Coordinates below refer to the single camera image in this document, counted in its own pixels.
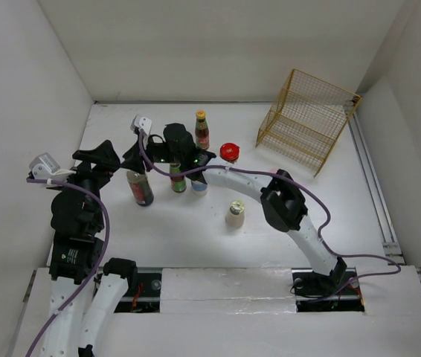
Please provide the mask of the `red-lid chili sauce jar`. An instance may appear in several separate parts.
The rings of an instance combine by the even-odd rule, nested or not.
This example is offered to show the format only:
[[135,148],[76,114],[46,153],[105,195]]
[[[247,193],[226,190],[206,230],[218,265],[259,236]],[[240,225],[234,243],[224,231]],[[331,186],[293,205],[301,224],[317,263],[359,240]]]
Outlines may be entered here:
[[219,149],[219,156],[221,159],[233,164],[239,159],[240,147],[231,142],[224,143]]

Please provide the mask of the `silver-cap salt shaker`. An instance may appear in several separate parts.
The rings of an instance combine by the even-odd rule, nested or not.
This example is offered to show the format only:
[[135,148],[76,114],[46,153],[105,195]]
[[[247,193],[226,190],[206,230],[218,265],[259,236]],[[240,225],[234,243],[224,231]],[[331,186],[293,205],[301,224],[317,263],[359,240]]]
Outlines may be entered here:
[[197,196],[205,196],[208,192],[208,185],[200,181],[191,181],[191,190]]

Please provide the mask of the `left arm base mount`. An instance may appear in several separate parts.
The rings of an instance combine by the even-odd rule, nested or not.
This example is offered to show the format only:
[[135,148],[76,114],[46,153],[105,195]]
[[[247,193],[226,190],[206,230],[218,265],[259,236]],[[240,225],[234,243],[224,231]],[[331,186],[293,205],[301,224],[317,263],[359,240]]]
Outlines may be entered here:
[[157,313],[160,311],[162,272],[161,268],[138,268],[134,263],[113,262],[101,268],[94,278],[94,295],[100,286],[103,271],[129,273],[132,271],[132,285],[119,300],[114,313]]

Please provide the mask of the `yellow-cap green-label sauce bottle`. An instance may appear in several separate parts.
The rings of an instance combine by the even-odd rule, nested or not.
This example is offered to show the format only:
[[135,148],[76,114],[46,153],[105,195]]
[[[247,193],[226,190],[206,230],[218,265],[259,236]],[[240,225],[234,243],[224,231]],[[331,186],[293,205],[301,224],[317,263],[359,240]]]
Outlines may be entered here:
[[[170,174],[178,174],[181,172],[180,163],[170,164]],[[184,176],[171,177],[171,187],[175,193],[183,193],[187,189],[186,178]]]

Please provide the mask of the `dark soy sauce bottle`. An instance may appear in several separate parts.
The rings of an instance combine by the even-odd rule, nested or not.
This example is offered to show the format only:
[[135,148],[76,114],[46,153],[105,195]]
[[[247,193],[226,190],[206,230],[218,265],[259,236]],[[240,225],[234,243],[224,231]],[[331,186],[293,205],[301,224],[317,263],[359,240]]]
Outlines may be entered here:
[[150,206],[154,201],[154,194],[146,174],[137,173],[133,170],[126,172],[126,179],[138,205]]

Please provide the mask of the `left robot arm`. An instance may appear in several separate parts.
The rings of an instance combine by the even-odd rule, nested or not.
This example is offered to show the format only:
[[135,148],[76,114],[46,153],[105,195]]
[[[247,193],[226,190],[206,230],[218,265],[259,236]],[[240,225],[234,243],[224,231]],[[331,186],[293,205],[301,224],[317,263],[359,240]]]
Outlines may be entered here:
[[58,194],[51,203],[54,240],[49,316],[27,356],[37,347],[41,356],[95,356],[120,299],[138,288],[134,261],[112,258],[102,262],[111,225],[100,191],[120,168],[112,142],[78,150],[72,158],[79,164],[68,170],[47,153],[29,166],[29,183]]

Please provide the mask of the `yellow-cap red-label sauce bottle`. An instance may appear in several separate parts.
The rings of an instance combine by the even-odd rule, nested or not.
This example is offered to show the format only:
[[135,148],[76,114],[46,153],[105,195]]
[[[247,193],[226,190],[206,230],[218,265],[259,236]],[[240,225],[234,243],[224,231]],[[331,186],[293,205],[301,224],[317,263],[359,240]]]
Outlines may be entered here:
[[197,147],[204,150],[209,149],[209,128],[206,119],[206,112],[202,109],[196,111],[195,136]]

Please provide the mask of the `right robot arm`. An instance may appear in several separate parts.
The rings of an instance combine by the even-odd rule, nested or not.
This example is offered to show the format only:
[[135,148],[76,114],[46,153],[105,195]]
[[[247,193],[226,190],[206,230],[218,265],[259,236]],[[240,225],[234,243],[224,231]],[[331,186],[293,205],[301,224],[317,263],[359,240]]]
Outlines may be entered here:
[[347,265],[323,241],[309,217],[302,186],[285,170],[271,173],[240,169],[198,148],[181,123],[166,125],[161,140],[155,142],[151,126],[151,120],[146,117],[133,119],[131,129],[138,139],[123,156],[124,168],[144,174],[156,169],[158,164],[179,164],[179,172],[171,174],[173,179],[187,178],[200,184],[226,187],[253,198],[262,205],[266,222],[292,238],[308,259],[314,294],[328,298],[344,289]]

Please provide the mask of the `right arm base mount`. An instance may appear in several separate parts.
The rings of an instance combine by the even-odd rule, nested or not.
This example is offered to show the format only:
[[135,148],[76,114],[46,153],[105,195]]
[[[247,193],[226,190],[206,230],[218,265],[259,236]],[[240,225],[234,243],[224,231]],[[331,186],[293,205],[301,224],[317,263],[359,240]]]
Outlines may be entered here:
[[311,269],[293,269],[290,292],[295,296],[297,312],[364,312],[359,282],[353,282],[335,293],[343,283],[356,276],[346,270],[340,283],[333,285],[328,277],[318,277]]

